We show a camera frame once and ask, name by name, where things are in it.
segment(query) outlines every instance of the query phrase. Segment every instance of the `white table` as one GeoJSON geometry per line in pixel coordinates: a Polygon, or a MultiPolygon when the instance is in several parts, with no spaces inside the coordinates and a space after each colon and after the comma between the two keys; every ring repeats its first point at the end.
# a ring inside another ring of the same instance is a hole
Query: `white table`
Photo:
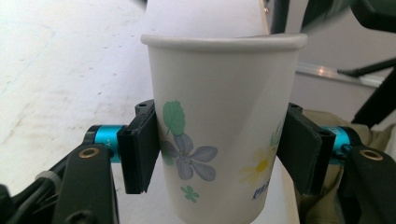
{"type": "MultiPolygon", "coordinates": [[[[153,96],[144,10],[134,2],[3,0],[0,8],[0,183],[15,195],[93,124],[129,124],[134,106],[153,96]]],[[[112,166],[121,223],[181,223],[161,163],[142,195],[126,195],[120,165],[112,166]]],[[[254,223],[299,223],[280,162],[254,223]]]]}

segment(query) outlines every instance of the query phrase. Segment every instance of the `khaki cloth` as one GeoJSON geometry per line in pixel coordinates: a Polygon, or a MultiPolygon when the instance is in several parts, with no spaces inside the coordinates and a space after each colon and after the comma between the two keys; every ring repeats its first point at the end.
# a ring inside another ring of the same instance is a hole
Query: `khaki cloth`
{"type": "MultiPolygon", "coordinates": [[[[347,126],[355,130],[361,141],[367,147],[384,151],[387,148],[394,125],[381,132],[371,131],[360,124],[344,121],[334,114],[313,110],[304,110],[303,114],[314,121],[318,126],[347,126]]],[[[324,181],[322,195],[301,196],[298,192],[297,203],[299,206],[300,220],[304,224],[338,224],[339,220],[334,207],[334,199],[343,167],[329,165],[324,181]]]]}

